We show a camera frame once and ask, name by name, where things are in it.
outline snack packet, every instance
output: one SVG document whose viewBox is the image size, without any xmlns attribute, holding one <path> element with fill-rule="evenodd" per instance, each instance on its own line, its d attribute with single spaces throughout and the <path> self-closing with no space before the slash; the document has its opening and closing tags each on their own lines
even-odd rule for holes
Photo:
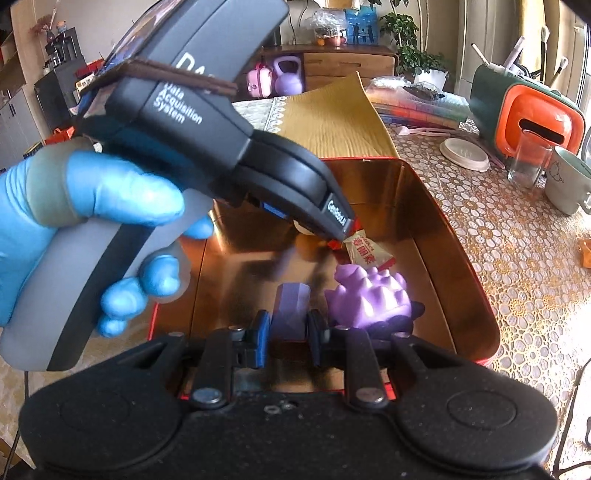
<svg viewBox="0 0 591 480">
<path fill-rule="evenodd" d="M 396 258 L 367 238 L 363 229 L 346 238 L 343 245 L 347 248 L 351 263 L 365 269 L 376 267 L 378 270 L 387 270 L 396 264 Z"/>
</svg>

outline wooden drawer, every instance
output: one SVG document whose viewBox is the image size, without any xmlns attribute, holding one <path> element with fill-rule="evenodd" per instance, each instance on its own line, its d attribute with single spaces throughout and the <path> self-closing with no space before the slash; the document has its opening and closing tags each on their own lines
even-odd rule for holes
<svg viewBox="0 0 591 480">
<path fill-rule="evenodd" d="M 345 77 L 359 72 L 362 78 L 394 74 L 394 57 L 364 53 L 304 53 L 306 77 Z"/>
<path fill-rule="evenodd" d="M 345 77 L 306 77 L 306 92 L 309 92 L 310 90 L 316 90 L 317 88 L 323 87 L 342 78 Z M 372 79 L 361 78 L 361 83 L 363 83 L 364 87 L 367 87 L 371 80 Z"/>
</svg>

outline pink bag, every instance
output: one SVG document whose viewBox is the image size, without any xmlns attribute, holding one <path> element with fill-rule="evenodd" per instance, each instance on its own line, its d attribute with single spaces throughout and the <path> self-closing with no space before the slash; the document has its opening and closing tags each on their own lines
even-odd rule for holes
<svg viewBox="0 0 591 480">
<path fill-rule="evenodd" d="M 273 92 L 273 81 L 273 71 L 259 62 L 246 76 L 248 93 L 253 98 L 267 98 Z"/>
</svg>

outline green container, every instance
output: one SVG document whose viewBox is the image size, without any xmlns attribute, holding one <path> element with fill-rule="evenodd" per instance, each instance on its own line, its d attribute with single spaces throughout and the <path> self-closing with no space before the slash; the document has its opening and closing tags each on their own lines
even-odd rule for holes
<svg viewBox="0 0 591 480">
<path fill-rule="evenodd" d="M 584 121 L 581 110 L 568 98 L 561 95 L 558 90 L 550 90 L 540 84 L 525 80 L 510 72 L 499 73 L 485 65 L 477 68 L 472 83 L 470 94 L 470 110 L 474 117 L 474 123 L 480 131 L 481 137 L 487 145 L 495 150 L 500 158 L 506 158 L 506 154 L 500 152 L 496 145 L 496 132 L 499 127 L 501 110 L 505 97 L 509 90 L 516 85 L 525 85 L 548 95 L 551 98 L 565 104 L 569 109 L 577 112 Z"/>
</svg>

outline green leaves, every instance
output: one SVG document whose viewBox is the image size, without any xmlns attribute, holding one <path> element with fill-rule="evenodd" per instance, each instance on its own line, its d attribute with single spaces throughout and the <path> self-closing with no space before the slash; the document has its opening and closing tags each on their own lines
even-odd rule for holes
<svg viewBox="0 0 591 480">
<path fill-rule="evenodd" d="M 408 6 L 409 0 L 391 0 L 393 6 L 397 7 L 401 1 Z M 380 33 L 392 36 L 398 49 L 400 65 L 396 67 L 396 73 L 411 73 L 418 75 L 421 72 L 441 70 L 446 72 L 442 54 L 432 55 L 417 48 L 418 27 L 410 15 L 395 14 L 391 12 L 380 18 Z"/>
</svg>

